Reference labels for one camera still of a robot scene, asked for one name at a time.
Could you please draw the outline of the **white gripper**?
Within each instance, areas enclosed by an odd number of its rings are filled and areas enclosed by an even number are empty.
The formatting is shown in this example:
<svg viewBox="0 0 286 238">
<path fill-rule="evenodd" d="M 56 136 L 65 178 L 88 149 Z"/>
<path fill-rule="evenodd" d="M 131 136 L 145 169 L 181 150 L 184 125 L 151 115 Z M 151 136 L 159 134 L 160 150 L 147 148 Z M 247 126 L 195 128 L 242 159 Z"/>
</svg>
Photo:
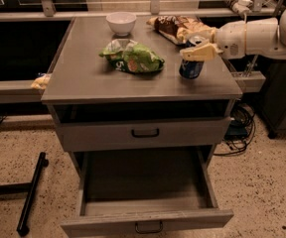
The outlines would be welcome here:
<svg viewBox="0 0 286 238">
<path fill-rule="evenodd" d="M 184 60 L 207 61 L 213 60 L 220 54 L 226 60 L 241 59 L 245 56 L 246 23 L 244 21 L 229 22 L 218 29 L 202 30 L 197 32 L 197 35 L 208 39 L 210 43 L 180 50 Z"/>
</svg>

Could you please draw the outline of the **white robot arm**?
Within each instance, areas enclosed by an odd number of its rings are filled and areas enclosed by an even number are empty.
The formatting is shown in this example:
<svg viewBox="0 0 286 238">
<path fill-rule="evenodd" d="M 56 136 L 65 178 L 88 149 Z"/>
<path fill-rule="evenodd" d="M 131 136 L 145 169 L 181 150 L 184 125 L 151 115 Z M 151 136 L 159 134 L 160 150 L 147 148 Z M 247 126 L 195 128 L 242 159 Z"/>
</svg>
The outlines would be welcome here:
<svg viewBox="0 0 286 238">
<path fill-rule="evenodd" d="M 184 60 L 206 61 L 220 55 L 226 60 L 259 55 L 274 60 L 286 60 L 286 9 L 280 20 L 268 18 L 255 21 L 229 22 L 215 29 L 193 48 L 180 50 Z"/>
</svg>

